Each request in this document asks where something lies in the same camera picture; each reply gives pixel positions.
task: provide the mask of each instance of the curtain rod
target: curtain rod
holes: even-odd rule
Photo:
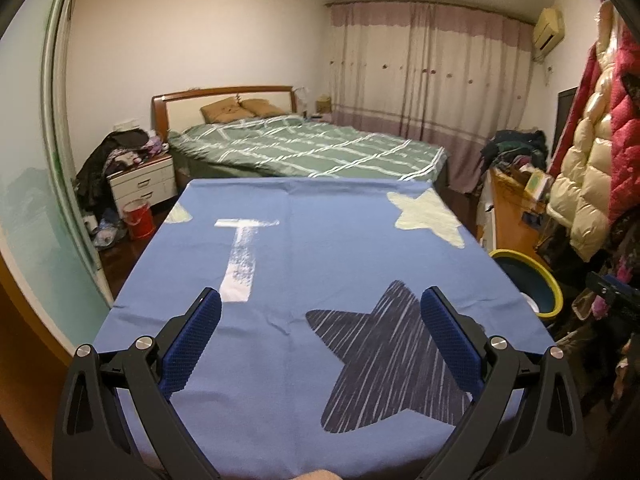
[[[334,5],[372,4],[372,3],[435,4],[435,5],[446,5],[451,7],[463,7],[464,9],[482,10],[484,12],[498,14],[499,16],[509,18],[510,20],[517,20],[519,22],[527,23],[527,25],[535,25],[535,22],[532,22],[531,20],[529,20],[528,18],[524,18],[523,16],[517,16],[516,14],[507,14],[506,12],[500,12],[499,10],[490,9],[489,7],[474,7],[469,4],[457,4],[455,2],[437,2],[435,0],[337,0],[335,2],[329,2],[328,4],[324,4],[324,6],[333,7]]]

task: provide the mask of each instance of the electrical outlet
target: electrical outlet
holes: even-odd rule
[[[114,124],[113,131],[114,132],[126,132],[127,130],[133,130],[134,128],[140,127],[140,121],[137,119],[131,119],[124,123]]]

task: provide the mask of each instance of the red bucket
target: red bucket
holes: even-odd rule
[[[141,198],[127,202],[122,208],[125,224],[132,240],[140,240],[151,236],[156,227],[151,215],[151,204]]]

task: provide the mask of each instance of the white nightstand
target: white nightstand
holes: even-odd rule
[[[122,207],[137,198],[155,205],[178,194],[174,160],[168,154],[154,156],[133,170],[114,173],[108,180],[120,217]]]

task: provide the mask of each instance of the pink and white curtain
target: pink and white curtain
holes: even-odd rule
[[[532,26],[415,2],[336,4],[331,18],[334,122],[443,146],[450,186],[471,191],[481,148],[522,118]]]

